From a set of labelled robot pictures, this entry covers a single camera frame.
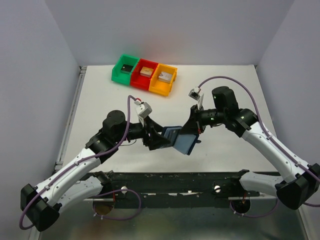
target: metal plate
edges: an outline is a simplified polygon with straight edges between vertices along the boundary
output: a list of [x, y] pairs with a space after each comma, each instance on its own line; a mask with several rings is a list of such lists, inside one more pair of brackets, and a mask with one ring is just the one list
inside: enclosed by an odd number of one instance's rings
[[[250, 214], [266, 213], [274, 199], [252, 201]], [[134, 209], [114, 209], [114, 216]], [[298, 211], [282, 204], [263, 218], [245, 218], [229, 208], [143, 209], [128, 221], [93, 217], [92, 201], [83, 201], [64, 212], [40, 235], [40, 240], [306, 240]]]

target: yellow bin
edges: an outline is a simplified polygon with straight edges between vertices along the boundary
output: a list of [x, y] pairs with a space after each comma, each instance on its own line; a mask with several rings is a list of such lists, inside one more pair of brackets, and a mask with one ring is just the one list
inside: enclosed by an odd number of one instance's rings
[[[171, 92], [172, 84], [176, 80], [177, 70], [178, 69], [176, 67], [159, 63], [154, 71], [154, 74], [152, 75], [149, 85], [149, 91], [163, 96], [168, 96]], [[159, 75], [161, 72], [172, 74], [170, 83], [159, 80]]]

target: small white object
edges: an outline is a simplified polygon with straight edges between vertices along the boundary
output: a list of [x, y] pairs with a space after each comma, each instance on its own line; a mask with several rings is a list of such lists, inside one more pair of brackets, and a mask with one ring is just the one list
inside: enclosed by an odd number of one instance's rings
[[221, 192], [221, 188], [219, 185], [215, 185], [213, 189], [217, 194]]
[[301, 162], [298, 161], [296, 164], [294, 164], [296, 167], [299, 167], [301, 165]]
[[121, 187], [121, 190], [127, 190], [128, 188], [126, 186]]
[[171, 79], [172, 79], [172, 74], [170, 74], [168, 72], [162, 71], [159, 74], [159, 81], [161, 81], [161, 82], [165, 82], [165, 83], [169, 84], [171, 82]]

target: white wall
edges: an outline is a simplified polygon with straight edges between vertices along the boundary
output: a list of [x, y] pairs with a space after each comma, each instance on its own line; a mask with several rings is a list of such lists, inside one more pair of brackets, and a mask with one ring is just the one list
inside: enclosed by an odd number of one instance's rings
[[257, 64], [293, 0], [45, 0], [81, 65]]
[[0, 22], [0, 239], [26, 240], [20, 190], [53, 170], [79, 67], [43, 0], [2, 1]]
[[[320, 163], [320, 1], [295, 0], [258, 64], [277, 136]], [[320, 192], [308, 202], [320, 204]], [[309, 208], [320, 239], [320, 208]]]

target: screw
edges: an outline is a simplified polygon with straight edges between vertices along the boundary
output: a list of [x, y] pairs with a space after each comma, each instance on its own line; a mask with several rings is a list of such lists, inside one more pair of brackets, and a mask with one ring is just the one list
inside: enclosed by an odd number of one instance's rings
[[126, 186], [121, 187], [122, 190], [127, 190], [128, 188]]
[[221, 187], [219, 185], [215, 185], [213, 189], [217, 194], [221, 192]]

